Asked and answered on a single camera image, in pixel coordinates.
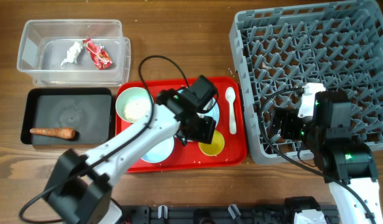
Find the light blue plate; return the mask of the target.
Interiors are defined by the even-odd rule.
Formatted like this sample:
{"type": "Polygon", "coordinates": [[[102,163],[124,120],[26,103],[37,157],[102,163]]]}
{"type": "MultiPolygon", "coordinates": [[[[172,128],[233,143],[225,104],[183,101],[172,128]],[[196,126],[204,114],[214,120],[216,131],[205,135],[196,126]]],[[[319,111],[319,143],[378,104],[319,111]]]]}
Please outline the light blue plate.
{"type": "Polygon", "coordinates": [[[204,118],[206,116],[212,117],[216,121],[215,127],[217,127],[219,123],[220,111],[219,111],[219,106],[216,103],[216,100],[212,98],[210,102],[203,109],[204,110],[210,109],[210,110],[207,113],[198,113],[198,116],[200,118],[204,118]]]}

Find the yellow cup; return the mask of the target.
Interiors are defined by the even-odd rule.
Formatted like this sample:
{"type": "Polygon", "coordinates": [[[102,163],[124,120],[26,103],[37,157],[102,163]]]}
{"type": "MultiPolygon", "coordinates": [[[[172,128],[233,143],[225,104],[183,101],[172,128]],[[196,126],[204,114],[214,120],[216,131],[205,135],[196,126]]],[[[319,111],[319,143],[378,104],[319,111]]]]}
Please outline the yellow cup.
{"type": "Polygon", "coordinates": [[[210,144],[199,142],[200,151],[206,156],[217,156],[224,149],[225,140],[223,135],[218,131],[214,131],[212,142],[210,144]]]}

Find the small light blue bowl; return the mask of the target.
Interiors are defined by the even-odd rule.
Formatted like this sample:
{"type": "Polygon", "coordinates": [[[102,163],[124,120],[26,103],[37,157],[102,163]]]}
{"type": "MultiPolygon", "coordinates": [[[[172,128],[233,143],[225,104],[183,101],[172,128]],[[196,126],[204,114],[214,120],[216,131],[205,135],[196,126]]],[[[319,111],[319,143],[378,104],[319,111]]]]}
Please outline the small light blue bowl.
{"type": "Polygon", "coordinates": [[[168,138],[154,146],[149,152],[143,155],[141,159],[151,164],[160,163],[171,155],[174,144],[174,138],[168,138]]]}

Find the white plastic spoon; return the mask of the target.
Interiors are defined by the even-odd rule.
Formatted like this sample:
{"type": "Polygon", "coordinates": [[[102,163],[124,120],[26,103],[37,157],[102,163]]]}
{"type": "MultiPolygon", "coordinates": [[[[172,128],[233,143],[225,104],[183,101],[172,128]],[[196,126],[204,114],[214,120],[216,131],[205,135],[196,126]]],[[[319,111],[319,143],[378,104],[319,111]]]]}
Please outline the white plastic spoon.
{"type": "Polygon", "coordinates": [[[229,132],[231,134],[236,134],[237,126],[234,112],[234,101],[236,99],[236,93],[233,87],[230,86],[226,89],[225,98],[229,104],[229,132]]]}

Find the cooked white rice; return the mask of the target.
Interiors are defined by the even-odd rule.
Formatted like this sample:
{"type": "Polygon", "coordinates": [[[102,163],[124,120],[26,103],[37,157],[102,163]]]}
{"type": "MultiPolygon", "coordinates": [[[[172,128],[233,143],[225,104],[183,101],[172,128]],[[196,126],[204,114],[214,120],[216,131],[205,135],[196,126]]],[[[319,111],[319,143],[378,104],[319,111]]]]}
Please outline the cooked white rice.
{"type": "Polygon", "coordinates": [[[122,109],[124,120],[135,123],[150,111],[150,107],[150,100],[147,98],[133,98],[122,109]]]}

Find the green bowl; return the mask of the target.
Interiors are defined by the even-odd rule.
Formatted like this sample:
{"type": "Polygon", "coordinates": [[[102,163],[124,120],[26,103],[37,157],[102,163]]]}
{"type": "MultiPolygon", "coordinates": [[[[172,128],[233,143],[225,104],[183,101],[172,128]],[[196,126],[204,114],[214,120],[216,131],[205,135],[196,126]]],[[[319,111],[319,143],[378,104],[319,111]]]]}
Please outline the green bowl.
{"type": "Polygon", "coordinates": [[[116,104],[115,104],[116,113],[122,120],[124,120],[122,109],[124,105],[133,98],[147,98],[148,100],[150,100],[150,104],[152,105],[151,103],[152,97],[148,94],[146,89],[141,87],[127,88],[126,90],[124,90],[118,95],[116,104]]]}

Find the red snack wrapper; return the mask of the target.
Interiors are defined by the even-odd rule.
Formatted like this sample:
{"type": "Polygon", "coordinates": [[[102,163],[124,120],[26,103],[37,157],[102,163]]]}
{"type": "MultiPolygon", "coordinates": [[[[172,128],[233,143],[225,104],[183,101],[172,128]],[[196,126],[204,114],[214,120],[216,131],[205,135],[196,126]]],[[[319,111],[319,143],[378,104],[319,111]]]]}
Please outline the red snack wrapper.
{"type": "Polygon", "coordinates": [[[105,49],[99,45],[96,45],[91,39],[83,40],[83,46],[98,70],[107,69],[113,64],[111,57],[105,49]]]}

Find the orange carrot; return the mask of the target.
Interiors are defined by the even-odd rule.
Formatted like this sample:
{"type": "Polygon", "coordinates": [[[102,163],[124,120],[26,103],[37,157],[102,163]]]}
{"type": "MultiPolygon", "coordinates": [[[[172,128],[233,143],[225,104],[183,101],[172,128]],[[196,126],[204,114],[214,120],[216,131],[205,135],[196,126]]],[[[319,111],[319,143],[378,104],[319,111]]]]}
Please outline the orange carrot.
{"type": "Polygon", "coordinates": [[[73,139],[76,135],[76,131],[72,128],[31,128],[29,132],[35,135],[67,140],[73,139]]]}

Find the white tissue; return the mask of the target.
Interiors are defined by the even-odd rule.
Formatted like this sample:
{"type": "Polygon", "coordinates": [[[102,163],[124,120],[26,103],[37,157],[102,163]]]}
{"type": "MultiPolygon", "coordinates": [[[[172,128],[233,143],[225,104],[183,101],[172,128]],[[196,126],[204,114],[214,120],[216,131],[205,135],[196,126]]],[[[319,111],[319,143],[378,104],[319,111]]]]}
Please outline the white tissue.
{"type": "Polygon", "coordinates": [[[60,64],[61,69],[64,69],[65,65],[68,64],[68,63],[75,63],[75,64],[77,64],[78,56],[80,55],[82,50],[83,50],[83,45],[80,42],[75,42],[67,50],[67,56],[63,59],[63,61],[60,64]]]}

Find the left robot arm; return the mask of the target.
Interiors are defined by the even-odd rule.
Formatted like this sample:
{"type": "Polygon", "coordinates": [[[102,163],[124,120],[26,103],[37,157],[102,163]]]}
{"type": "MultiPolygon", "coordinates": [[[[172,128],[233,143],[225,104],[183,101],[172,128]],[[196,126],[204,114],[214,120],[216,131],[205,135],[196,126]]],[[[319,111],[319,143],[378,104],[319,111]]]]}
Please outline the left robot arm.
{"type": "Polygon", "coordinates": [[[161,91],[151,109],[108,142],[78,155],[69,149],[59,158],[44,190],[44,200],[65,223],[116,223],[120,208],[111,192],[121,176],[161,142],[182,139],[210,143],[216,121],[205,106],[215,88],[161,91]]]}

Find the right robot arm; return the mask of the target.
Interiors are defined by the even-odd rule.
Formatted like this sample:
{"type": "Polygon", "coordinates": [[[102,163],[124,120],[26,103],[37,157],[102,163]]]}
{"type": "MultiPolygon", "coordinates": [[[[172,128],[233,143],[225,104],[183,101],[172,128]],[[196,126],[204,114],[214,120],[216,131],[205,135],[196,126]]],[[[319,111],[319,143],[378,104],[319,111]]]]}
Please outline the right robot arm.
{"type": "Polygon", "coordinates": [[[352,138],[347,94],[319,91],[308,107],[311,115],[274,108],[271,133],[311,150],[314,171],[328,184],[343,223],[383,223],[376,163],[369,146],[352,138]]]}

